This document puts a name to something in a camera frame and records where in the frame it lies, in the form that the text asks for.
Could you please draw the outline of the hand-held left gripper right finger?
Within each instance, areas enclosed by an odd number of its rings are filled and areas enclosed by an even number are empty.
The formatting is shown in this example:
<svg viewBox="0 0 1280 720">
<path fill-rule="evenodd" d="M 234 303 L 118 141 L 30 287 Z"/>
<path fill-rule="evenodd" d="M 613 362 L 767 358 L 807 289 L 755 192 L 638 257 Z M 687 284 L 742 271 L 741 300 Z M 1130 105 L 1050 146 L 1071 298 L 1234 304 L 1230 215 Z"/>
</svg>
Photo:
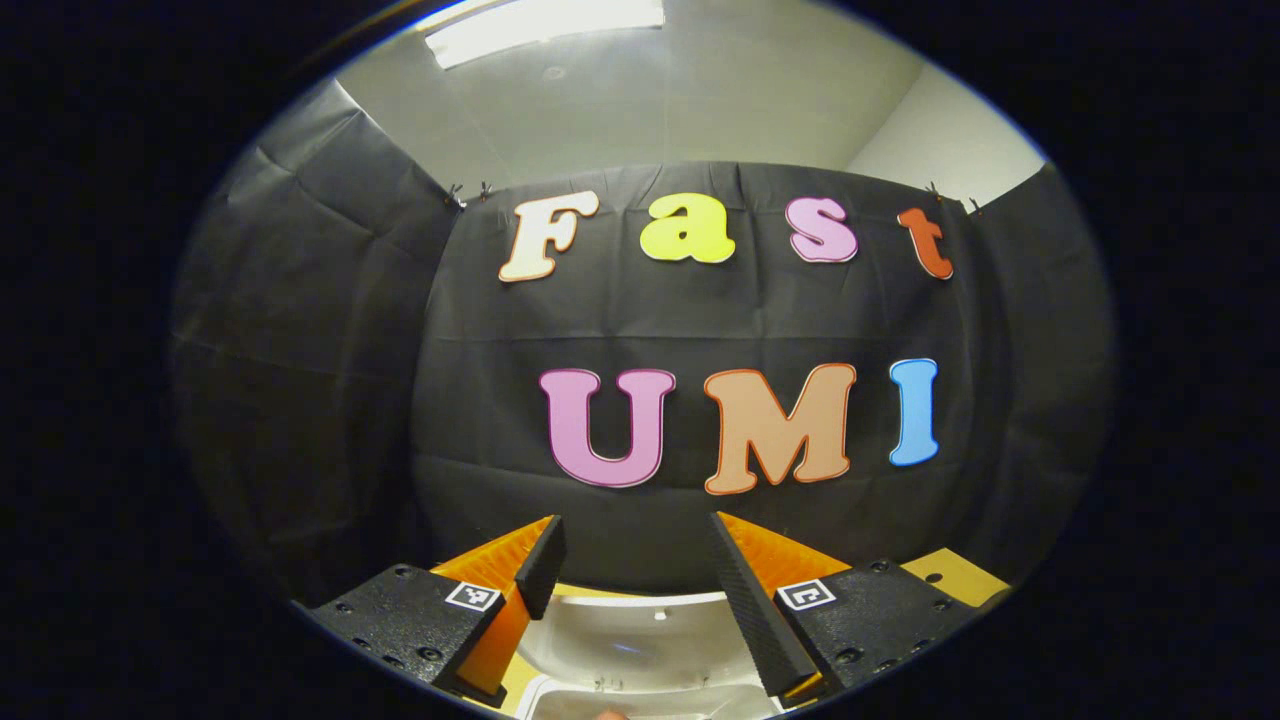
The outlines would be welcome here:
<svg viewBox="0 0 1280 720">
<path fill-rule="evenodd" d="M 765 693 L 804 706 L 859 691 L 986 615 L 1006 584 L 952 550 L 837 560 L 727 512 L 713 566 Z"/>
</svg>

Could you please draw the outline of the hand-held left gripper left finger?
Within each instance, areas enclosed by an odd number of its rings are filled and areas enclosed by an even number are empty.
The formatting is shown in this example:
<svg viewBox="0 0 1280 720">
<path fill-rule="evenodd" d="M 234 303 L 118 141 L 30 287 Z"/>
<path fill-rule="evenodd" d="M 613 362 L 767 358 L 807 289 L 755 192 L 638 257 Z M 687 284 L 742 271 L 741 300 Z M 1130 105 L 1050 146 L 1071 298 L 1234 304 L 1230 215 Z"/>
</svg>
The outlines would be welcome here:
<svg viewBox="0 0 1280 720">
<path fill-rule="evenodd" d="M 559 515 L 431 569 L 398 564 L 314 609 L 343 646 L 430 691 L 500 706 L 530 624 L 543 619 L 567 556 Z"/>
</svg>

